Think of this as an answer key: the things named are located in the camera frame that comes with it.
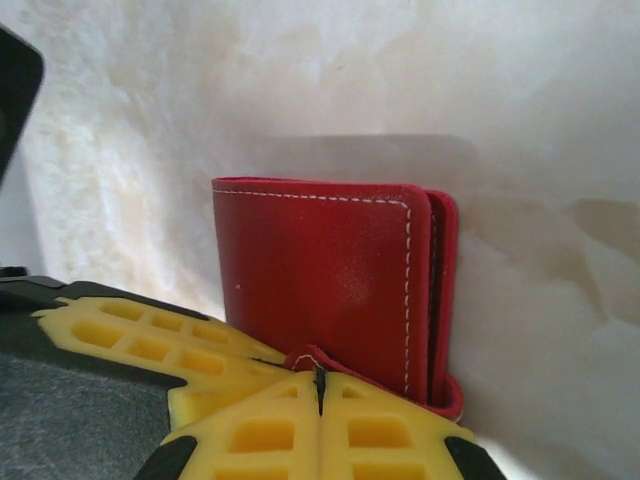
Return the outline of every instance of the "black object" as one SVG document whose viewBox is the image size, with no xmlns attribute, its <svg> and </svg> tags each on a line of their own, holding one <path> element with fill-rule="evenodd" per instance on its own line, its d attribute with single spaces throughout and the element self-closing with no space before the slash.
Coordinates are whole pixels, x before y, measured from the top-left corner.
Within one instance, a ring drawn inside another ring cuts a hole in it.
<svg viewBox="0 0 640 480">
<path fill-rule="evenodd" d="M 0 478 L 151 478 L 140 475 L 153 466 L 152 459 L 158 458 L 153 452 L 170 431 L 167 391 L 186 382 L 58 349 L 32 314 L 61 306 L 55 300 L 60 295 L 161 304 L 89 282 L 65 285 L 47 277 L 0 281 Z M 169 452 L 183 452 L 176 461 L 188 451 L 184 442 Z M 147 470 L 135 477 L 147 459 Z"/>
<path fill-rule="evenodd" d="M 43 76 L 42 56 L 0 26 L 0 187 Z"/>
<path fill-rule="evenodd" d="M 0 267 L 0 278 L 26 277 L 29 270 L 25 267 Z"/>
<path fill-rule="evenodd" d="M 327 390 L 327 371 L 316 365 L 313 367 L 313 375 L 313 383 L 316 384 L 316 389 L 318 391 L 318 413 L 322 416 L 322 412 L 324 410 L 324 394 Z"/>
<path fill-rule="evenodd" d="M 194 437 L 180 437 L 159 447 L 134 480 L 178 480 L 198 445 Z"/>
<path fill-rule="evenodd" d="M 253 360 L 254 362 L 264 363 L 265 365 L 271 365 L 272 367 L 285 368 L 281 363 L 270 362 L 269 360 L 263 360 L 257 357 L 251 357 L 251 360 Z"/>
<path fill-rule="evenodd" d="M 464 438 L 444 441 L 464 480 L 507 480 L 487 451 Z"/>
</svg>

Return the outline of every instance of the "white backdrop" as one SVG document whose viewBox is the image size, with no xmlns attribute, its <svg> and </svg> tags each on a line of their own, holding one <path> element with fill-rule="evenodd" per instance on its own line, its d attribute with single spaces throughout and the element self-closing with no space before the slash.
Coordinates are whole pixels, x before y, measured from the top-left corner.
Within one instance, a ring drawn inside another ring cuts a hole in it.
<svg viewBox="0 0 640 480">
<path fill-rule="evenodd" d="M 640 2 L 4 0 L 46 265 L 221 314 L 212 177 L 461 211 L 451 368 L 510 478 L 640 477 Z"/>
</svg>

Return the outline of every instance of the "wallet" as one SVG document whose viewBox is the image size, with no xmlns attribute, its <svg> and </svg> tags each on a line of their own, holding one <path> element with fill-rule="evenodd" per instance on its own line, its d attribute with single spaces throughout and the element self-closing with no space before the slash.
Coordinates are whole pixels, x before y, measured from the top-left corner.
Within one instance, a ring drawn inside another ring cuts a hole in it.
<svg viewBox="0 0 640 480">
<path fill-rule="evenodd" d="M 404 184 L 213 180 L 227 322 L 293 370 L 350 373 L 452 420 L 457 209 Z"/>
</svg>

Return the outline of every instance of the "bifold wallet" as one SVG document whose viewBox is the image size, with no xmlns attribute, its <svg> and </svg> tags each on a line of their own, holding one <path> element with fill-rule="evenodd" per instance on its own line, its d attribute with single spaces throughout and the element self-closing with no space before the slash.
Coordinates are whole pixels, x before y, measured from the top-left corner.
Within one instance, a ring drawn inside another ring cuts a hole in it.
<svg viewBox="0 0 640 480">
<path fill-rule="evenodd" d="M 227 322 L 458 420 L 447 373 L 457 210 L 412 185 L 213 181 Z"/>
</svg>

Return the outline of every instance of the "white stitching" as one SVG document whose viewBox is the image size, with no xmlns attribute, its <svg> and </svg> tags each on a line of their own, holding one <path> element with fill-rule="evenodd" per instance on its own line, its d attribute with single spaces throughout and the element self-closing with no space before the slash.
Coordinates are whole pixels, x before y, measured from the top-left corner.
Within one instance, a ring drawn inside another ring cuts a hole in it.
<svg viewBox="0 0 640 480">
<path fill-rule="evenodd" d="M 297 198 L 303 200 L 328 200 L 332 202 L 363 202 L 363 203 L 377 203 L 388 205 L 399 205 L 407 210 L 407 224 L 405 231 L 407 234 L 407 254 L 405 256 L 405 281 L 404 281 L 404 320 L 405 320 L 405 338 L 404 338 L 404 393 L 409 391 L 409 278 L 411 273 L 411 208 L 405 202 L 400 200 L 384 200 L 379 198 L 355 198 L 355 197 L 329 197 L 326 195 L 294 195 L 290 193 L 270 193 L 270 192 L 251 192 L 247 190 L 213 190 L 214 193 L 227 193 L 232 195 L 253 195 L 257 197 L 277 197 L 277 198 Z"/>
<path fill-rule="evenodd" d="M 296 358 L 296 361 L 293 363 L 293 367 L 291 367 L 291 370 L 295 370 L 296 367 L 298 366 L 298 363 L 300 363 L 300 360 L 304 360 L 305 358 L 310 358 L 311 361 L 316 364 L 316 367 L 322 368 L 322 365 L 318 363 L 318 361 L 313 357 L 313 355 L 311 355 L 310 353 L 305 353 L 304 355 L 300 355 L 298 358 Z"/>
<path fill-rule="evenodd" d="M 460 410 L 460 413 L 458 414 L 458 416 L 453 420 L 453 423 L 460 423 L 460 420 L 462 420 L 462 415 L 464 414 L 464 410 Z"/>
</svg>

